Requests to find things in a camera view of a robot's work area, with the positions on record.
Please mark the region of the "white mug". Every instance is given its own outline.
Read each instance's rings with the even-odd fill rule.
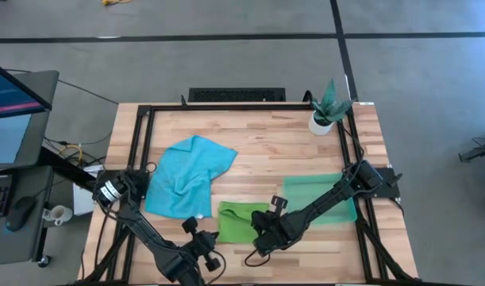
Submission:
[[[54,219],[52,218],[51,213],[52,213],[52,211],[50,211],[48,209],[43,209],[43,214],[41,215],[41,217],[44,218],[44,220],[46,220],[48,222],[53,222]]]
[[[50,217],[55,220],[56,226],[62,226],[73,217],[73,211],[65,206],[56,206],[50,211]]]

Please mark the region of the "desk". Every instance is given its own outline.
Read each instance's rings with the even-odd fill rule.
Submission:
[[[37,167],[17,170],[14,172],[17,179],[13,190],[11,206],[20,198],[36,194],[36,206],[30,214],[23,228],[17,232],[6,229],[6,217],[0,218],[0,264],[27,261],[39,261],[43,255],[44,238],[47,229],[41,218],[43,208],[50,196],[53,179],[51,167]]]
[[[14,77],[41,98],[52,103],[59,72],[39,71],[18,74]],[[55,172],[85,188],[90,188],[87,185],[88,181],[95,180],[82,169],[76,168],[66,162],[64,158],[42,147],[49,113],[50,111],[32,114],[15,161],[12,164],[0,164],[0,170],[11,169],[9,172],[16,175],[14,181],[16,185],[11,198],[12,205],[21,197],[33,195],[49,186],[48,183],[53,178],[52,168]],[[4,226],[6,217],[0,218],[0,264],[27,261],[30,258],[32,261],[41,259],[47,233],[41,214],[45,204],[48,203],[49,192],[48,189],[37,196],[37,204],[24,229],[10,233]]]
[[[114,131],[106,157],[108,169],[126,167],[131,145],[136,103],[120,104]],[[355,104],[360,142],[368,159],[376,167],[388,164],[387,151],[373,105]],[[164,150],[178,141],[197,134],[238,151],[227,173],[212,183],[212,212],[217,213],[220,201],[270,202],[281,193],[283,177],[339,172],[343,159],[337,129],[327,136],[314,136],[307,128],[310,110],[273,111],[158,111],[152,130],[149,161],[157,162]],[[137,162],[142,148],[137,151]],[[401,211],[388,199],[374,199],[380,237],[394,259],[412,276],[417,275],[406,226]],[[149,214],[141,208],[147,220],[165,237],[181,245],[190,239],[182,230],[183,220]],[[94,252],[104,215],[96,208],[92,217],[84,261],[86,273],[93,269]],[[100,257],[110,247],[115,223],[107,224],[100,248]],[[215,231],[216,218],[198,222],[199,230]],[[334,283],[364,282],[360,252],[354,223],[312,226],[303,239],[287,251],[275,251],[265,266],[248,268],[244,258],[252,245],[217,244],[216,250],[227,260],[225,274],[218,283]],[[378,276],[375,254],[368,242],[373,276]],[[115,278],[120,278],[125,250],[117,260]],[[208,272],[200,261],[205,280],[217,275]],[[135,243],[130,284],[168,283],[154,265],[151,253]]]

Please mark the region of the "yellow cable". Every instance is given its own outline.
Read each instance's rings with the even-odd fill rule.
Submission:
[[[62,152],[66,151],[68,149],[77,149],[78,152],[79,152],[78,162],[81,162],[82,161],[83,151],[80,148],[80,146],[78,146],[78,145],[66,145],[64,148],[62,148],[61,150],[59,150],[59,156],[60,156],[60,154],[62,154]]]
[[[115,4],[123,4],[123,3],[129,3],[132,2],[133,0],[101,0],[101,3],[104,6],[109,6],[109,5],[115,5]]]

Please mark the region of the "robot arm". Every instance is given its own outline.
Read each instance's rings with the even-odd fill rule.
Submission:
[[[204,285],[198,258],[206,259],[209,271],[214,271],[221,265],[218,259],[210,257],[214,250],[218,233],[206,231],[196,232],[198,223],[195,218],[189,218],[183,223],[186,233],[191,233],[192,240],[186,245],[177,246],[165,240],[140,213],[135,198],[147,189],[148,173],[125,170],[119,172],[114,178],[107,180],[96,188],[94,198],[100,203],[104,211],[111,203],[121,200],[121,208],[114,212],[119,222],[123,222],[137,238],[154,255],[158,270],[171,282],[178,281],[181,285]]]
[[[396,178],[392,180],[393,184],[397,181]],[[286,207],[287,201],[274,196],[271,203],[275,205],[275,211],[252,213],[252,226],[258,233],[258,238],[253,241],[253,245],[261,257],[277,249],[288,249],[300,241],[309,224],[317,217],[343,200],[362,192],[372,192],[384,183],[383,177],[363,160],[356,165],[356,168],[348,169],[332,189],[300,211],[281,215],[281,210]]]

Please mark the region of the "computer mouse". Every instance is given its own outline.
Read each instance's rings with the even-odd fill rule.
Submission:
[[[6,217],[6,228],[13,232],[20,230],[36,206],[36,198],[20,198],[11,208]]]

